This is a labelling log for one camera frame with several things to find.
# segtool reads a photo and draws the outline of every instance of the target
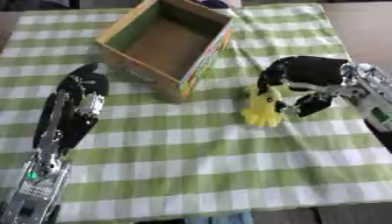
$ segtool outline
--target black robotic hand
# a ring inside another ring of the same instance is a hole
[[[108,95],[109,81],[105,75],[95,73],[96,63],[81,66],[68,74],[46,99],[34,134],[33,148],[39,147],[53,116],[53,108],[59,93],[66,93],[67,100],[61,109],[56,131],[60,133],[59,148],[63,153],[74,148],[96,125],[104,97]]]
[[[341,65],[347,63],[346,59],[327,59],[312,56],[293,56],[276,60],[267,69],[262,71],[257,81],[259,94],[265,93],[268,86],[289,83],[305,83],[318,87],[339,85],[342,82],[340,75]],[[293,91],[308,91],[306,87],[290,87]],[[314,92],[299,98],[295,106],[299,116],[308,116],[331,105],[332,97],[328,94]],[[280,102],[276,110],[287,105]]]

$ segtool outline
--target table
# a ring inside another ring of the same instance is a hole
[[[392,71],[392,27],[382,21],[390,20],[391,2],[323,3],[325,13],[353,60],[368,62]],[[3,42],[18,21],[20,12],[0,12]]]
[[[114,79],[112,95],[116,95],[116,98],[107,101],[106,114],[102,114],[99,126],[80,144],[80,150],[76,151],[74,173],[78,175],[73,175],[66,190],[61,220],[127,221],[128,218],[136,220],[163,215],[214,214],[250,208],[282,209],[391,200],[390,155],[368,134],[354,111],[340,102],[330,110],[334,111],[331,114],[325,112],[307,120],[288,117],[290,122],[284,123],[279,129],[247,130],[241,126],[240,117],[229,114],[235,115],[236,105],[233,104],[233,99],[236,99],[238,91],[256,79],[255,76],[252,78],[248,75],[259,71],[258,67],[249,66],[248,61],[244,62],[242,57],[232,59],[232,53],[237,49],[235,44],[240,44],[252,55],[257,55],[257,61],[265,67],[274,58],[270,52],[281,56],[282,53],[292,51],[291,48],[284,48],[290,46],[290,43],[309,45],[309,41],[296,39],[286,42],[285,39],[290,39],[293,35],[319,35],[312,31],[314,27],[321,26],[323,28],[320,33],[329,35],[329,38],[315,38],[311,44],[319,46],[321,42],[326,42],[333,47],[299,47],[301,53],[344,56],[340,45],[334,42],[337,39],[326,21],[321,19],[323,21],[310,25],[311,28],[302,24],[309,19],[313,21],[323,17],[317,5],[306,5],[304,8],[301,5],[291,5],[289,9],[285,7],[273,5],[237,11],[237,15],[247,19],[246,23],[252,24],[252,17],[249,15],[256,13],[274,15],[274,19],[282,23],[296,21],[299,24],[286,25],[285,30],[281,31],[269,17],[261,17],[258,22],[269,27],[261,30],[276,31],[265,32],[263,36],[274,37],[270,41],[279,39],[277,44],[274,47],[266,45],[269,50],[264,51],[261,43],[265,43],[262,40],[233,42],[231,50],[225,52],[222,59],[214,64],[217,70],[213,70],[211,79],[200,83],[191,104],[181,108],[154,101],[146,95],[148,90],[139,85],[129,88],[128,84],[110,76]],[[0,175],[3,175],[4,180],[2,187],[13,183],[14,176],[18,173],[18,163],[23,161],[20,156],[29,151],[28,136],[34,128],[42,101],[58,78],[70,69],[70,66],[64,65],[88,60],[82,56],[86,51],[91,53],[89,48],[84,47],[90,40],[83,37],[94,36],[94,29],[106,26],[104,23],[115,20],[122,12],[125,10],[73,12],[79,14],[79,18],[99,23],[73,24],[78,21],[77,16],[71,16],[73,14],[57,17],[65,12],[46,12],[46,17],[36,17],[37,14],[32,12],[29,14],[30,18],[23,17],[22,25],[14,33],[9,48],[4,50],[6,57],[0,62],[3,63],[0,67],[3,69],[0,73],[0,83],[3,84],[0,91],[15,98],[1,99],[5,113],[0,113],[3,116],[0,119],[3,126],[0,140],[9,146],[0,150]],[[54,18],[58,19],[59,24],[51,22]],[[260,27],[260,23],[255,24],[255,27]],[[298,27],[303,28],[301,32],[287,32],[287,29],[296,31]],[[249,36],[258,37],[252,36],[254,33],[249,32],[246,25],[238,25],[236,29],[239,32],[234,33],[234,38],[239,40],[244,37],[248,39]],[[29,39],[35,37],[29,36],[34,32],[40,32],[37,33],[39,38]],[[20,46],[30,47],[30,51],[21,52]],[[196,114],[211,112],[209,109],[216,115],[192,119]],[[184,111],[185,115],[171,119],[171,122],[159,115],[171,113],[172,116],[177,116]],[[329,120],[332,125],[322,122]],[[309,123],[322,123],[322,128],[309,126]],[[216,130],[221,138],[206,142],[211,137],[216,137]],[[357,132],[357,136],[347,135],[353,132]],[[139,137],[148,138],[147,141],[141,141]],[[262,140],[222,141],[235,140],[237,137],[257,137]],[[152,141],[160,144],[151,147]],[[198,144],[185,145],[183,141]],[[124,144],[132,147],[122,148]],[[195,172],[199,174],[198,177],[193,175]]]

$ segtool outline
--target wooden table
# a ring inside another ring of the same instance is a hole
[[[374,64],[392,73],[392,3],[323,5],[354,61]]]
[[[357,62],[368,62],[392,72],[392,3],[325,3],[325,11],[332,21],[347,51]],[[0,52],[11,35],[19,12],[0,12]],[[301,224],[365,224],[384,223],[392,219],[390,203],[327,206],[317,208],[316,217],[310,209],[291,209],[255,214],[255,223]]]

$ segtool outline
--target colorful box label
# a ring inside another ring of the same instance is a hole
[[[184,78],[182,78],[179,89],[184,98],[189,95],[196,82],[203,78],[204,72],[211,66],[214,59],[218,57],[218,54],[226,47],[230,40],[230,32],[231,23],[228,23],[203,52],[199,59],[193,64]]]

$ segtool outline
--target green led light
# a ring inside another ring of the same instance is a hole
[[[33,171],[33,172],[27,174],[27,178],[28,178],[28,179],[35,179],[35,178],[37,178],[37,177],[38,177],[38,175],[37,175],[37,173],[36,173],[35,171]]]

